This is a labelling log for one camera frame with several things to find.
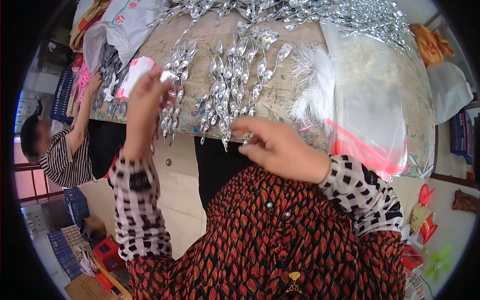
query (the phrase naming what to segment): woman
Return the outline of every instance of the woman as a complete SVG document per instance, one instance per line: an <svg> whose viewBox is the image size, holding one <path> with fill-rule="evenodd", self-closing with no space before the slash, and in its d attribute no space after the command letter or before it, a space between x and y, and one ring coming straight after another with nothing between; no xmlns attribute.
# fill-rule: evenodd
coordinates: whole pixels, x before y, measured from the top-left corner
<svg viewBox="0 0 480 300"><path fill-rule="evenodd" d="M48 124L38 120L36 113L22 126L21 146L28 162L38 163L61 187L73 188L104 177L125 141L125 124L90 120L92 98L101 78L96 72L90 79L71 128L52 136Z"/></svg>
<svg viewBox="0 0 480 300"><path fill-rule="evenodd" d="M109 173L135 299L403 297L403 216L392 188L359 161L317 153L288 125L261 118L231 126L237 137L254 133L239 152L256 165L225 179L210 201L199 160L207 230L174 261L150 152L156 108L173 88L159 76L135 87Z"/></svg>

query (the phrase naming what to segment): orange cloth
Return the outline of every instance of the orange cloth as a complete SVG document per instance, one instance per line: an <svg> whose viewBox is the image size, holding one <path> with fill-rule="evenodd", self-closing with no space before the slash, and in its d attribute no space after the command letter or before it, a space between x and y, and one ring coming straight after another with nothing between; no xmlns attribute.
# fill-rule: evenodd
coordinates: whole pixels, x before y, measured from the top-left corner
<svg viewBox="0 0 480 300"><path fill-rule="evenodd" d="M425 67L444 61L444 54L450 56L455 54L448 41L442 38L438 30L432 33L420 24L413 24L410 26L410 30L415 35L415 41L419 45Z"/></svg>
<svg viewBox="0 0 480 300"><path fill-rule="evenodd" d="M92 24L100 20L107 10L111 0L93 0L92 6L83 14L70 31L70 48L74 52L80 51L83 46L84 34Z"/></svg>

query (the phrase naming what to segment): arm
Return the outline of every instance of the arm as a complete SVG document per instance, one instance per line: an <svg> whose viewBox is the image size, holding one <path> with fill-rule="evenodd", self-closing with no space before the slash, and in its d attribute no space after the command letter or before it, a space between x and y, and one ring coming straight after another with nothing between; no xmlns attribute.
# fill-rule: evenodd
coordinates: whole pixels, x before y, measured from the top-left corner
<svg viewBox="0 0 480 300"><path fill-rule="evenodd" d="M70 125L70 128L73 129L75 127L75 123L77 122L77 117L78 117L78 111L80 110L80 103L77 105L77 109L75 111L75 117L73 117L72 124Z"/></svg>
<svg viewBox="0 0 480 300"><path fill-rule="evenodd" d="M50 169L57 173L62 172L73 161L67 138L70 131L70 129L64 129L55 134L52 137L53 144L47 153L47 164Z"/></svg>
<svg viewBox="0 0 480 300"><path fill-rule="evenodd" d="M109 172L117 206L119 255L126 261L149 255L171 257L170 235L156 206L160 186L150 151L152 124L171 87L160 83L160 74L144 75L132 91L125 145Z"/></svg>
<svg viewBox="0 0 480 300"><path fill-rule="evenodd" d="M68 134L68 140L72 156L84 143L85 134L87 132L88 120L90 119L90 110L92 109L92 97L100 86L100 83L102 82L101 79L102 77L99 72L96 72L92 76L92 78L90 78L87 89L85 89L85 94L82 100L82 104L80 105L80 109L75 115L75 127Z"/></svg>
<svg viewBox="0 0 480 300"><path fill-rule="evenodd" d="M109 177L115 191L116 239L125 261L135 256L171 257L170 235L156 201L160 184L152 157L125 159L120 151Z"/></svg>
<svg viewBox="0 0 480 300"><path fill-rule="evenodd" d="M254 133L239 152L267 171L320 184L325 196L338 201L354 221L357 236L379 230L400 231L403 210L393 189L356 159L318 153L282 122L244 117L235 121L231 129L237 137Z"/></svg>
<svg viewBox="0 0 480 300"><path fill-rule="evenodd" d="M352 220L355 235L400 232L403 209L393 188L354 158L338 155L330 159L330 172L320 187L329 200L339 201Z"/></svg>

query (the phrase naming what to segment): gold pendant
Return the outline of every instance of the gold pendant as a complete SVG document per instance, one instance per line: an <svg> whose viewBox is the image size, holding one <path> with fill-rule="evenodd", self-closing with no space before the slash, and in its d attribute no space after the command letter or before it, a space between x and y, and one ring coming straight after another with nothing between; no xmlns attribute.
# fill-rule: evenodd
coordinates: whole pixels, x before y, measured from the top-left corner
<svg viewBox="0 0 480 300"><path fill-rule="evenodd" d="M290 279L293 280L293 283L292 285L287 289L287 293L288 292L291 292L291 291L297 291L298 293L302 293L301 290L299 290L299 286L295 283L297 281L297 279L300 277L300 272L290 272L289 275Z"/></svg>

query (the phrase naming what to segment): woman's left hand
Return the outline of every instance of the woman's left hand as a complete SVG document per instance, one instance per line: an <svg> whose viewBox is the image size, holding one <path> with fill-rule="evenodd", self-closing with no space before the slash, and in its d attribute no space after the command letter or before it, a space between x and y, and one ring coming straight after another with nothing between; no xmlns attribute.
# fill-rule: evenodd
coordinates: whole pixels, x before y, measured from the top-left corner
<svg viewBox="0 0 480 300"><path fill-rule="evenodd" d="M93 94L98 90L98 87L102 83L102 73L95 72L88 82L87 88L85 89L85 94L93 96Z"/></svg>

